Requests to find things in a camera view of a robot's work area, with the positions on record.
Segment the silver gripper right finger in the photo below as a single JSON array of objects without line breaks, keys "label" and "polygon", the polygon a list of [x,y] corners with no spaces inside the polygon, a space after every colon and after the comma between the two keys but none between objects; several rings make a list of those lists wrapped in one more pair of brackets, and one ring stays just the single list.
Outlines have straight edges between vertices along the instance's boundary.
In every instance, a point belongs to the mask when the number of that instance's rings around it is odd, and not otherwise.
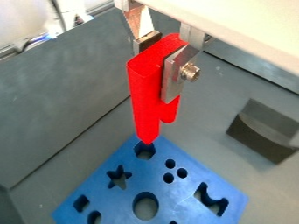
[{"label": "silver gripper right finger", "polygon": [[180,95],[186,81],[195,82],[199,79],[202,70],[195,66],[196,56],[214,37],[188,24],[182,24],[180,40],[184,40],[187,45],[180,46],[163,62],[162,100],[164,103],[170,103]]}]

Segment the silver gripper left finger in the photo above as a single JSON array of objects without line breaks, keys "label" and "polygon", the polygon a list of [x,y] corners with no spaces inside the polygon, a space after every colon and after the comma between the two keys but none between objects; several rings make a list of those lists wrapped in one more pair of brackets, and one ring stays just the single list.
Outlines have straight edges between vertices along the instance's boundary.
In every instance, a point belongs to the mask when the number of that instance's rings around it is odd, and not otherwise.
[{"label": "silver gripper left finger", "polygon": [[162,39],[163,34],[155,29],[146,5],[136,0],[114,0],[114,3],[124,15],[134,54],[139,54]]}]

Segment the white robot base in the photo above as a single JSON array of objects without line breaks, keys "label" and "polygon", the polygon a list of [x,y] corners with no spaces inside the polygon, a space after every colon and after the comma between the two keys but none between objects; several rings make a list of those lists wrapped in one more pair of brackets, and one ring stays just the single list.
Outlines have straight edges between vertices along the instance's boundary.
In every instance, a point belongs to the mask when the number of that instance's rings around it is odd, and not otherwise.
[{"label": "white robot base", "polygon": [[0,0],[0,58],[36,37],[55,39],[114,6],[114,0]]}]

